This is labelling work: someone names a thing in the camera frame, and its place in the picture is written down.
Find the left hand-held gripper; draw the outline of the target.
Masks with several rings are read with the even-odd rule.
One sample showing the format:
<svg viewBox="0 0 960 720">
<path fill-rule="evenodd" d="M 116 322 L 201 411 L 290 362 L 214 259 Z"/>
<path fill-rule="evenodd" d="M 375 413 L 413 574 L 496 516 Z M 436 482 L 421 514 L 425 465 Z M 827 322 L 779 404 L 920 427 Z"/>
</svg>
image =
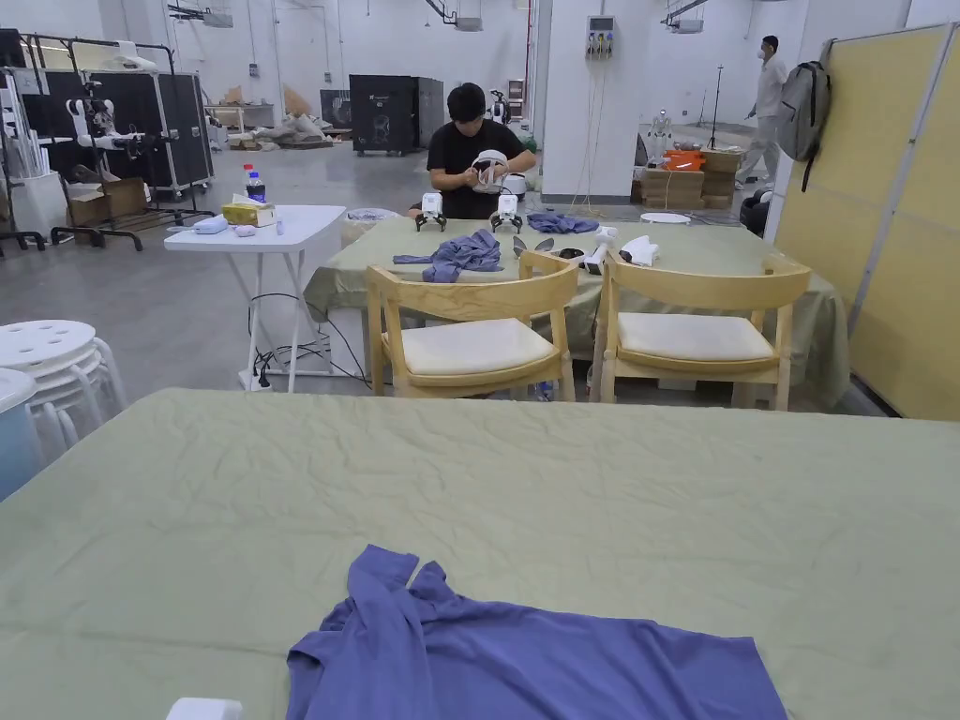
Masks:
<svg viewBox="0 0 960 720">
<path fill-rule="evenodd" d="M 237 699 L 180 697 L 169 709 L 167 720 L 239 720 L 243 705 Z"/>
</svg>

